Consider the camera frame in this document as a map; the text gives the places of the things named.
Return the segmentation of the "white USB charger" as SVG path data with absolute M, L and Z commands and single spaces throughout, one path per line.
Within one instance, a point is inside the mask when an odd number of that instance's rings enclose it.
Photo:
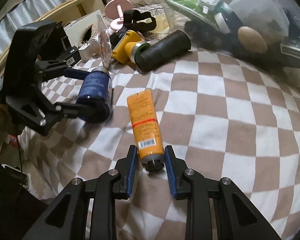
M 83 62 L 87 62 L 95 55 L 100 55 L 100 44 L 95 38 L 92 38 L 88 43 L 81 46 L 78 51 Z

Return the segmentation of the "yellow headlamp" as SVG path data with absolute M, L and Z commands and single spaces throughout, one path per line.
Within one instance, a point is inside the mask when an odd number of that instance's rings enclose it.
M 150 47 L 151 44 L 144 41 L 139 33 L 128 30 L 112 50 L 112 58 L 121 64 L 128 61 L 135 63 L 137 56 Z

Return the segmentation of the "pink desk lamp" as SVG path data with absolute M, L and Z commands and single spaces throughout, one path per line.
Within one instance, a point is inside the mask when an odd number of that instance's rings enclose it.
M 111 0 L 105 6 L 104 13 L 111 19 L 110 28 L 118 31 L 123 27 L 123 13 L 132 9 L 132 3 L 129 0 Z

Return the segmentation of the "checkered bed sheet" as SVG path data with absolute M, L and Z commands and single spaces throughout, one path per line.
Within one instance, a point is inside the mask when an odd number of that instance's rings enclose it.
M 206 178 L 228 177 L 282 239 L 300 229 L 300 69 L 258 69 L 192 48 L 152 73 L 113 64 L 113 109 L 105 124 L 65 119 L 47 137 L 19 138 L 40 177 L 31 192 L 54 197 L 72 178 L 112 169 L 134 144 L 127 98 L 152 92 L 162 140 Z

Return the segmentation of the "green patterned packet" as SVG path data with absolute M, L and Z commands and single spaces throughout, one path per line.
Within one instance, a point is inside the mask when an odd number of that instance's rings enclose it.
M 201 20 L 205 23 L 215 25 L 211 13 L 204 14 L 203 9 L 197 4 L 197 0 L 164 0 L 174 11 L 188 17 L 191 20 Z

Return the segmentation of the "black playing card box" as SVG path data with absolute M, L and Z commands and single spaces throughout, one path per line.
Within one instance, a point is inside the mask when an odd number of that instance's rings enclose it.
M 280 51 L 287 67 L 300 69 L 300 36 L 285 37 L 280 44 Z

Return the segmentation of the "orange cream tube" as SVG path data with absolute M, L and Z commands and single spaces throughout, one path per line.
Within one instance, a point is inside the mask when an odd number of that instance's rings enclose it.
M 130 122 L 139 159 L 148 172 L 164 167 L 164 148 L 161 131 L 150 89 L 127 98 Z

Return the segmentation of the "clear plastic storage bin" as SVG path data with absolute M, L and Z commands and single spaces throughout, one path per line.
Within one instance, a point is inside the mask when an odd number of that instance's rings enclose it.
M 265 68 L 300 69 L 300 0 L 161 0 L 170 29 Z

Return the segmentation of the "black foam cylinder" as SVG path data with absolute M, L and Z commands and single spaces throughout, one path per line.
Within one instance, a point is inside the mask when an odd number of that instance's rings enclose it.
M 135 63 L 142 72 L 150 72 L 184 55 L 190 49 L 189 37 L 177 30 L 137 55 Z

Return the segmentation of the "white box of toys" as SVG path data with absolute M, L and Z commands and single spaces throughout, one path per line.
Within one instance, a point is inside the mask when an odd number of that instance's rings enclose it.
M 70 22 L 64 27 L 65 33 L 68 36 L 70 44 L 72 46 L 77 46 L 77 42 L 79 39 L 79 35 L 83 29 L 85 29 L 88 25 L 97 23 L 98 24 L 98 16 L 101 16 L 102 12 L 97 10 L 92 12 L 86 16 L 83 16 L 75 21 Z

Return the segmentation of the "navy blue bottle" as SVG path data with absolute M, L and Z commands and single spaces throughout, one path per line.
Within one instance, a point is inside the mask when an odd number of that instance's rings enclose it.
M 78 116 L 89 123 L 102 123 L 111 112 L 112 80 L 107 68 L 100 66 L 83 80 L 76 103 L 85 107 Z

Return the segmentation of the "wooden egg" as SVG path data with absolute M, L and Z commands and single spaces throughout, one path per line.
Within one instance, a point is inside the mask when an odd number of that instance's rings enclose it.
M 268 50 L 268 46 L 263 37 L 251 27 L 240 27 L 238 29 L 238 40 L 249 52 L 264 54 Z

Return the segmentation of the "frosted plastic container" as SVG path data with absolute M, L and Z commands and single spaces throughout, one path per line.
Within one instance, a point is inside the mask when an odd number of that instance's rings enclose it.
M 289 36 L 289 19 L 278 0 L 232 0 L 229 4 L 243 25 L 263 36 L 282 39 Z

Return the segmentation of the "black product box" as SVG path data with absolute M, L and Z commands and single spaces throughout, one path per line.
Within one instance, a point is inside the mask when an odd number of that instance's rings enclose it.
M 47 42 L 41 47 L 39 56 L 43 61 L 65 61 L 71 67 L 81 60 L 78 48 L 70 44 L 61 22 L 56 24 Z

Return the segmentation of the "grey curtain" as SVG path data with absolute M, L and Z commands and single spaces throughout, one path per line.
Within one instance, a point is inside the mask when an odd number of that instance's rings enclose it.
M 15 31 L 68 0 L 25 0 L 0 20 L 0 55 L 10 44 Z

